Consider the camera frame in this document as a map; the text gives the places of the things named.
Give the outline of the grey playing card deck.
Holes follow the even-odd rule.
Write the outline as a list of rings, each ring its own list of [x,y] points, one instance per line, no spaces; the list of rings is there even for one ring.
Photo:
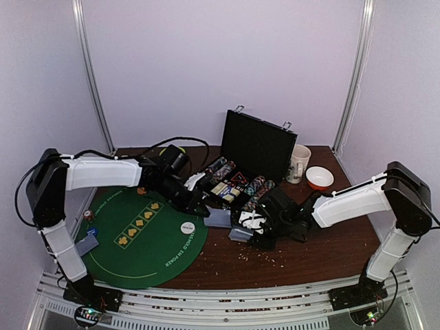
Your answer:
[[[245,228],[231,229],[228,237],[231,241],[248,242],[253,237],[253,230],[246,230]]]

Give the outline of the small poker chip stack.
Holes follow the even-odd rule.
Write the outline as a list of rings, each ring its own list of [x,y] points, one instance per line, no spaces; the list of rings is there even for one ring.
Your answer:
[[[83,212],[83,218],[88,223],[91,223],[95,220],[95,214],[92,210],[86,210]]]

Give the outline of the blue small blind button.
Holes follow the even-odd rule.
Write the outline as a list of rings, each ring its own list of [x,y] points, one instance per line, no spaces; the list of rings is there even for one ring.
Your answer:
[[[97,228],[90,228],[87,230],[87,234],[96,237],[98,235],[98,229]]]

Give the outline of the dealt card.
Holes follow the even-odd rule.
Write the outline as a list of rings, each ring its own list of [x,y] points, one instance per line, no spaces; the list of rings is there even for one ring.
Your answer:
[[[85,238],[76,243],[76,249],[80,256],[86,255],[98,246],[99,242],[92,234],[88,234]]]

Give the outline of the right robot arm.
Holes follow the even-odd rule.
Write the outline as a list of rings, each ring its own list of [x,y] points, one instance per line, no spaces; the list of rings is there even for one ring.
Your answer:
[[[242,212],[239,223],[264,237],[288,236],[304,242],[314,228],[381,211],[394,214],[390,232],[364,264],[357,284],[330,292],[338,302],[348,298],[364,304],[383,290],[394,266],[437,220],[429,186],[400,162],[389,163],[383,173],[362,184],[332,193],[313,192],[301,204],[273,188],[258,199],[253,211]]]

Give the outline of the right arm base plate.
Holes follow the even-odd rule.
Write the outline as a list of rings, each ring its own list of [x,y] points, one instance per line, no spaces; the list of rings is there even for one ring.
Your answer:
[[[378,296],[380,298],[387,298],[387,290],[384,287],[377,291],[360,289],[358,285],[349,285],[329,290],[329,299],[334,311],[374,303]]]

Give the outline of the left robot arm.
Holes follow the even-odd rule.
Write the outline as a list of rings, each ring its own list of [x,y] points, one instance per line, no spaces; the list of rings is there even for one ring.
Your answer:
[[[36,228],[42,236],[72,294],[82,304],[94,304],[99,291],[67,231],[65,193],[108,186],[145,188],[159,193],[180,212],[209,217],[203,193],[195,186],[204,174],[197,173],[187,182],[182,182],[178,176],[188,161],[187,154],[174,145],[153,158],[110,156],[91,149],[67,155],[48,148],[22,176],[17,186],[25,187],[32,212],[32,220],[27,226]]]

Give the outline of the black poker chip case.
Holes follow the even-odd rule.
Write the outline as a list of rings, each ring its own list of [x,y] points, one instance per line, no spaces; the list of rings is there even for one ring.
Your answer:
[[[210,180],[201,179],[197,187],[203,191],[206,201],[227,209],[240,209],[250,198],[243,191],[256,177],[263,176],[265,180],[270,179],[276,185],[282,182],[297,137],[298,134],[289,127],[284,128],[238,110],[229,110],[225,118],[219,156],[211,163],[220,157],[225,157],[228,162],[233,161],[236,164],[235,169],[220,182],[239,189],[241,193],[233,201],[227,202],[211,193],[217,184],[211,184]],[[246,176],[246,186],[230,182],[237,172]]]

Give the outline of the white dealer button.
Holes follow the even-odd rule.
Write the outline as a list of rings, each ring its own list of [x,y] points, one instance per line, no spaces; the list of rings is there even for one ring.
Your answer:
[[[181,224],[180,230],[183,234],[192,234],[196,227],[193,222],[187,221]]]

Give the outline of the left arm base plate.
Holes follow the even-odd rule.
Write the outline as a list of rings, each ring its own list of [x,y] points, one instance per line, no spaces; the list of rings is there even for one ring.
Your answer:
[[[63,299],[80,305],[90,306],[100,311],[118,312],[122,302],[123,292],[118,289],[95,287],[90,298],[81,298],[72,288],[66,288]]]

